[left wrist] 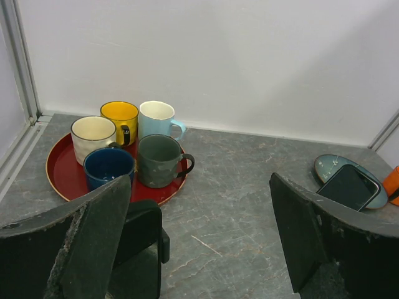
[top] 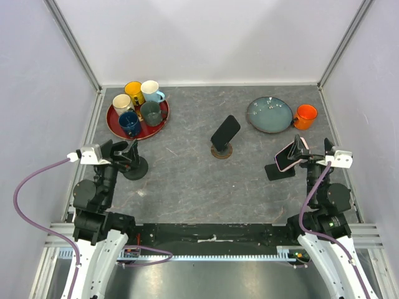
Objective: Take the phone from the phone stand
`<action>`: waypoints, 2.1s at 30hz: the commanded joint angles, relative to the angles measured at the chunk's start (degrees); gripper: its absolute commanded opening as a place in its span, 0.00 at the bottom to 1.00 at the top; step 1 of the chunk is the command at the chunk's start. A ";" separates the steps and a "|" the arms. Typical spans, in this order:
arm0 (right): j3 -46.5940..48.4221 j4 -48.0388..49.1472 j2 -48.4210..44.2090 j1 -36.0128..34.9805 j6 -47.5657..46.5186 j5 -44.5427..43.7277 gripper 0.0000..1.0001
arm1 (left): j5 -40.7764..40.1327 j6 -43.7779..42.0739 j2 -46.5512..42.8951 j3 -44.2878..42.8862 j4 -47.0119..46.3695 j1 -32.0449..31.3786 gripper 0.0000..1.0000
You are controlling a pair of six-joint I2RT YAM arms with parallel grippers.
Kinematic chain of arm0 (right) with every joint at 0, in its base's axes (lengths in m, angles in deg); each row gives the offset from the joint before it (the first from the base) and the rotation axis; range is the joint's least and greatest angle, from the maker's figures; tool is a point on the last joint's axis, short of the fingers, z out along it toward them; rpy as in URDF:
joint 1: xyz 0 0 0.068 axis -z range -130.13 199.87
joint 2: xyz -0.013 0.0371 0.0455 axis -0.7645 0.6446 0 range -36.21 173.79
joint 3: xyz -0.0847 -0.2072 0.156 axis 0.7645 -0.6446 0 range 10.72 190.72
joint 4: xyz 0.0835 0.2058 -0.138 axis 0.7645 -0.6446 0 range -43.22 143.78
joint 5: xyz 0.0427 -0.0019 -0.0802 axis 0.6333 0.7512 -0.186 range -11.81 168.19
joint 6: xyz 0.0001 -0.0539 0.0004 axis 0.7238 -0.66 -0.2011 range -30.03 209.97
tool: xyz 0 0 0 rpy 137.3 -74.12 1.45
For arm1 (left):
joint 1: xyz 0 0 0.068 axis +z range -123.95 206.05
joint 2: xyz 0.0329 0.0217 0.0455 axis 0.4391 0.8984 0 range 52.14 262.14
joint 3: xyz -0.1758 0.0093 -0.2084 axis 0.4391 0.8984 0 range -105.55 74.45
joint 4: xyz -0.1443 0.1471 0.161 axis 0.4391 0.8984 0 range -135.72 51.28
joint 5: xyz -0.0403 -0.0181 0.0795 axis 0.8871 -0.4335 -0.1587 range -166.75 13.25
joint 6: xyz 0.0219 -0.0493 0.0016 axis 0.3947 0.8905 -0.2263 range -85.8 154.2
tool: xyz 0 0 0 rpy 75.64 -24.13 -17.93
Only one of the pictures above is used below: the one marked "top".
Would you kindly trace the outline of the black round base phone stand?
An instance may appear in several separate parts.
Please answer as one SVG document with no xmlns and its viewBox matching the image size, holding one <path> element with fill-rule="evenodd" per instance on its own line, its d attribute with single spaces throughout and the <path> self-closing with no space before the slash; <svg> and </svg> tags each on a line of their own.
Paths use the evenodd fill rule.
<svg viewBox="0 0 399 299">
<path fill-rule="evenodd" d="M 148 172 L 148 163 L 145 158 L 139 157 L 138 166 L 125 172 L 123 175 L 125 178 L 131 181 L 137 181 L 143 178 Z"/>
</svg>

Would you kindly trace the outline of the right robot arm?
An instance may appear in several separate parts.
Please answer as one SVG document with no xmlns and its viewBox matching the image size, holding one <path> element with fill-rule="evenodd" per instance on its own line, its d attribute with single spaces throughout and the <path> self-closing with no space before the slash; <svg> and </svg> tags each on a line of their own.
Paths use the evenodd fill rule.
<svg viewBox="0 0 399 299">
<path fill-rule="evenodd" d="M 353 154 L 328 139 L 324 146 L 323 154 L 312 154 L 296 135 L 290 147 L 288 159 L 307 170 L 307 197 L 300 213 L 287 222 L 287 241 L 304 248 L 331 298 L 376 298 L 344 215 L 351 208 L 350 189 L 329 179 L 334 169 L 351 167 Z"/>
</svg>

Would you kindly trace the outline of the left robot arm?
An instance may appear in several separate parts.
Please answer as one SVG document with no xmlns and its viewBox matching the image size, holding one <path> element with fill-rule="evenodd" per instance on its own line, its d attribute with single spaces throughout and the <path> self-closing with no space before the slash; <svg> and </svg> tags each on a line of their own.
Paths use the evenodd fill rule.
<svg viewBox="0 0 399 299">
<path fill-rule="evenodd" d="M 73 189 L 74 254 L 62 296 L 104 298 L 118 256 L 137 238 L 134 217 L 109 209 L 118 174 L 140 166 L 138 141 L 109 140 L 103 145 L 86 145 L 68 154 L 68 158 L 92 166 L 95 177 L 80 181 Z"/>
</svg>

